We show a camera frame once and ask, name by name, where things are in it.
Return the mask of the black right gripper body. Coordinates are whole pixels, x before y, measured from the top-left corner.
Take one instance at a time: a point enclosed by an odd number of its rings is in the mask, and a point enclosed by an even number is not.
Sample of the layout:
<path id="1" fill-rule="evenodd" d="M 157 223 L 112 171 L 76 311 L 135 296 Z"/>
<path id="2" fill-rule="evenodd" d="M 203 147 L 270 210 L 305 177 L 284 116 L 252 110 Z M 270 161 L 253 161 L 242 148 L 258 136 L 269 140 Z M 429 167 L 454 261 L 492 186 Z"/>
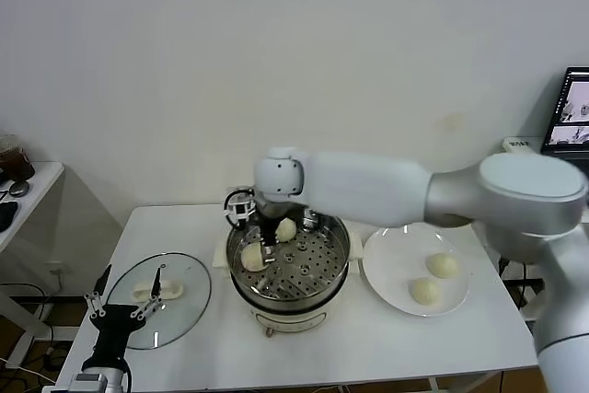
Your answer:
<path id="1" fill-rule="evenodd" d="M 260 228 L 261 243 L 264 246 L 275 246 L 276 229 L 284 219 L 284 204 L 266 202 L 257 204 L 257 221 Z"/>

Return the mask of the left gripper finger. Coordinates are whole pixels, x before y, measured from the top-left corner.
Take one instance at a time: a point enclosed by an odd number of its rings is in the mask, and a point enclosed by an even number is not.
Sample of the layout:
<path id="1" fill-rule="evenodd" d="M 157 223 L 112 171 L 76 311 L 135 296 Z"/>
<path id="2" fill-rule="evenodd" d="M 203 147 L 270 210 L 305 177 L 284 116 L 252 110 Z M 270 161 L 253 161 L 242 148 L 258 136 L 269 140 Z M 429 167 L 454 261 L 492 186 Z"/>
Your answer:
<path id="1" fill-rule="evenodd" d="M 145 283 L 136 284 L 130 292 L 130 298 L 139 306 L 132 312 L 135 320 L 148 320 L 162 306 L 161 297 L 161 268 L 156 269 L 156 275 L 150 289 Z"/>
<path id="2" fill-rule="evenodd" d="M 96 280 L 93 290 L 84 295 L 87 308 L 91 318 L 102 318 L 106 316 L 106 311 L 102 304 L 102 296 L 110 277 L 111 265 L 109 264 L 102 275 Z"/>

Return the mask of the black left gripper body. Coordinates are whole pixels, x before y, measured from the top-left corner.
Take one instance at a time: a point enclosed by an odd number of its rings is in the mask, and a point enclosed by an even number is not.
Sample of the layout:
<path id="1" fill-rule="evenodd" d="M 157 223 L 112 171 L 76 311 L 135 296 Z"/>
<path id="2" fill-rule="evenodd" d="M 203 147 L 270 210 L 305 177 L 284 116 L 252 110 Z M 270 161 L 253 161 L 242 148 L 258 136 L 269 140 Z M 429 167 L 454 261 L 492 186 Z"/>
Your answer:
<path id="1" fill-rule="evenodd" d="M 130 336 L 144 326 L 133 305 L 105 305 L 104 316 L 91 319 L 98 338 L 91 358 L 99 362 L 114 362 L 124 357 Z"/>

